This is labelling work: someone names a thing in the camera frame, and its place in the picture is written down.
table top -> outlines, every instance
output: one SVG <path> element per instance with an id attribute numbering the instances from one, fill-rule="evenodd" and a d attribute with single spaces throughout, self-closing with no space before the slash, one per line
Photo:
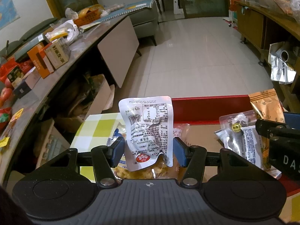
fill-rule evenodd
<path id="1" fill-rule="evenodd" d="M 272 19 L 274 22 L 286 29 L 288 32 L 290 32 L 295 38 L 297 38 L 297 40 L 300 40 L 300 25 L 292 17 L 289 18 L 287 15 L 281 16 L 280 14 L 275 15 L 273 13 L 270 13 L 270 11 L 266 8 L 255 6 L 245 1 L 236 1 L 235 3 L 240 4 L 242 6 L 247 6 L 252 10 L 265 15 L 266 17 Z"/>
<path id="2" fill-rule="evenodd" d="M 92 45 L 99 42 L 105 37 L 108 31 L 113 29 L 118 23 L 120 23 L 126 15 L 122 15 L 111 19 L 107 22 L 103 22 L 97 25 L 95 28 L 90 29 L 84 34 L 80 35 L 80 38 L 70 45 L 71 55 L 69 61 L 58 68 L 54 73 L 50 74 L 45 79 L 40 78 L 34 88 L 28 92 L 21 99 L 18 99 L 12 106 L 12 114 L 15 114 L 21 108 L 24 108 L 21 117 L 17 120 L 8 149 L 0 155 L 0 182 L 3 183 L 5 173 L 7 171 L 9 162 L 12 158 L 16 147 L 28 127 L 31 119 L 35 113 L 38 113 L 47 101 L 47 96 L 58 83 L 61 77 L 70 69 L 70 67 L 78 61 L 78 59 L 84 54 L 87 49 Z"/>

orange plastic basket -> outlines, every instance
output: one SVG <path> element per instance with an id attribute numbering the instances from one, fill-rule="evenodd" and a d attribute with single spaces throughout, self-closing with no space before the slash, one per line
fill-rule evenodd
<path id="1" fill-rule="evenodd" d="M 101 18 L 101 12 L 99 10 L 94 10 L 88 12 L 83 18 L 74 19 L 74 24 L 76 24 L 77 27 L 80 27 L 83 25 L 88 25 L 100 18 Z"/>

gray ribbed plate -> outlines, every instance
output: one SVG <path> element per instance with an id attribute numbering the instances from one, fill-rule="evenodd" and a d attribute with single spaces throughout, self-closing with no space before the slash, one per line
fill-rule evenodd
<path id="1" fill-rule="evenodd" d="M 211 210 L 199 192 L 179 187 L 175 180 L 124 180 L 102 190 L 83 212 L 43 225 L 280 225 L 278 219 L 257 223 L 234 221 Z"/>

green and white checkered cloth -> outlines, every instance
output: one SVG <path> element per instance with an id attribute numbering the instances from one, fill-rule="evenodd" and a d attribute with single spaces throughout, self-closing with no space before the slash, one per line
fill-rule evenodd
<path id="1" fill-rule="evenodd" d="M 77 148 L 78 152 L 89 152 L 96 146 L 105 146 L 120 126 L 125 126 L 120 113 L 89 115 L 77 130 L 71 148 Z"/>

cabinet door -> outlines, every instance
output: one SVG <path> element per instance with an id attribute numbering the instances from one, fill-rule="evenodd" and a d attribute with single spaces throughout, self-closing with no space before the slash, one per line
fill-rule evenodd
<path id="1" fill-rule="evenodd" d="M 251 9 L 244 9 L 237 5 L 238 31 L 246 37 L 257 49 L 263 48 L 265 35 L 265 17 Z"/>

